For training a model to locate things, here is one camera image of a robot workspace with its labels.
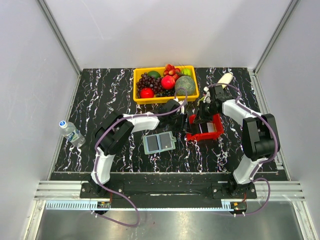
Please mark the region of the red plastic card tray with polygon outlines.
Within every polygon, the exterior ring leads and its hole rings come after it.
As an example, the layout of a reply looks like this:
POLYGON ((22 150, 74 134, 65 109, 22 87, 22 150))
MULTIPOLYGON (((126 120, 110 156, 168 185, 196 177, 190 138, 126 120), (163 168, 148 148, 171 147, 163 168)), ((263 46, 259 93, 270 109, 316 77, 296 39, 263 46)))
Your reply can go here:
POLYGON ((224 133, 224 127, 220 114, 215 114, 212 120, 200 124, 194 124, 196 114, 189 117, 189 128, 186 133, 188 141, 202 141, 202 140, 217 140, 220 135, 224 133), (207 123, 214 123, 216 132, 208 132, 207 123))

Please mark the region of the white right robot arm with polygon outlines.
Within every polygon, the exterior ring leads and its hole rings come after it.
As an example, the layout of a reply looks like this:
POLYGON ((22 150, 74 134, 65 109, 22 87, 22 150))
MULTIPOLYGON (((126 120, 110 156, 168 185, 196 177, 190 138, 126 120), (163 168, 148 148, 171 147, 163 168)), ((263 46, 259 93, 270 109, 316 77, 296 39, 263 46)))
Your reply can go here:
POLYGON ((194 124, 207 123, 216 114, 233 119, 242 127, 243 157, 233 171, 233 182, 227 186, 228 194, 239 198, 246 191, 245 185, 254 180, 259 168, 272 161, 280 150, 275 117, 254 111, 240 102, 241 93, 234 98, 225 93, 222 83, 204 88, 205 96, 198 102, 194 124))

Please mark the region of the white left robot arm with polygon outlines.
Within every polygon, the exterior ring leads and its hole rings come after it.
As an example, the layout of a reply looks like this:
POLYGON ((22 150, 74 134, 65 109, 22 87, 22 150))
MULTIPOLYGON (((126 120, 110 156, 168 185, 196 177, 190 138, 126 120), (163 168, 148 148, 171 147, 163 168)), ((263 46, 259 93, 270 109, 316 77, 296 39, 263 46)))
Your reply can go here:
POLYGON ((186 100, 170 99, 155 111, 140 114, 124 114, 111 112, 95 132, 95 162, 91 178, 91 192, 98 198, 107 195, 111 167, 114 158, 124 147, 131 134, 147 130, 155 130, 166 126, 178 127, 185 123, 186 100))

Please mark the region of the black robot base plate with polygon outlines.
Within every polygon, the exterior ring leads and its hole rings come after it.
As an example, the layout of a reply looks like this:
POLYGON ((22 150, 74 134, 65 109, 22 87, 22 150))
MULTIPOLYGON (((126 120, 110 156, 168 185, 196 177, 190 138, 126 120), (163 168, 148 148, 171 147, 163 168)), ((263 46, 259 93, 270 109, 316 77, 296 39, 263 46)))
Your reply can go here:
MULTIPOLYGON (((88 174, 54 174, 50 194, 57 199, 111 200, 128 207, 121 196, 108 193, 88 174)), ((254 184, 234 186, 228 173, 111 173, 108 188, 128 197, 137 207, 188 205, 208 207, 217 201, 241 202, 257 198, 254 184)))

